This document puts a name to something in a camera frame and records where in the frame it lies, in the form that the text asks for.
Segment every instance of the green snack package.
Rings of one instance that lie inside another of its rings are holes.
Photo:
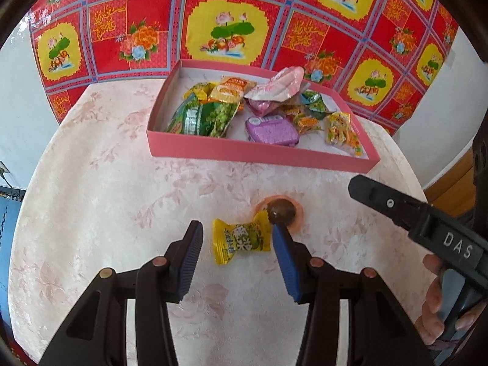
[[[316,119],[324,119],[332,111],[327,109],[327,106],[322,99],[322,94],[315,91],[303,91],[300,95],[300,100],[310,110],[311,115]]]
[[[166,132],[221,138],[238,107],[238,103],[201,103],[191,93],[175,111]]]

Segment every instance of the electrical outlet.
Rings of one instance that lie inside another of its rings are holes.
[[[7,169],[7,167],[2,161],[0,161],[0,169],[3,169],[4,173],[10,173],[10,171]]]

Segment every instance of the white wall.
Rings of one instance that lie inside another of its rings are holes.
[[[394,136],[424,188],[462,156],[488,108],[488,65],[462,31],[452,50],[413,117]]]
[[[26,20],[0,51],[0,161],[5,177],[26,189],[42,152],[58,128],[36,67]],[[0,185],[6,183],[0,178]]]

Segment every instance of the white lettering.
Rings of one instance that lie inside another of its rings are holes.
[[[461,247],[463,246],[463,240],[460,240],[459,243],[454,247],[453,250],[457,250],[458,253],[461,253]]]
[[[444,239],[444,246],[451,246],[454,235],[452,233],[447,233],[446,239]]]
[[[466,251],[464,253],[464,258],[465,259],[469,259],[469,257],[471,256],[471,251],[473,250],[473,245],[469,245],[467,248],[466,248]]]

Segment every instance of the round table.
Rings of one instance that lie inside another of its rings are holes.
[[[204,239],[189,293],[169,304],[181,366],[292,365],[307,306],[287,294],[274,251],[240,252],[216,265],[211,227],[252,220],[266,196],[304,208],[295,239],[336,268],[376,268],[409,316],[420,314],[432,276],[424,249],[389,219],[350,199],[355,174],[241,162],[155,158],[146,122],[162,80],[90,85],[45,150],[16,227],[9,307],[18,343],[38,361],[77,298],[104,267],[140,268],[200,220]],[[383,128],[360,119],[381,162],[368,176],[418,199],[411,167]],[[134,308],[128,365],[136,364]],[[344,336],[340,361],[345,364]]]

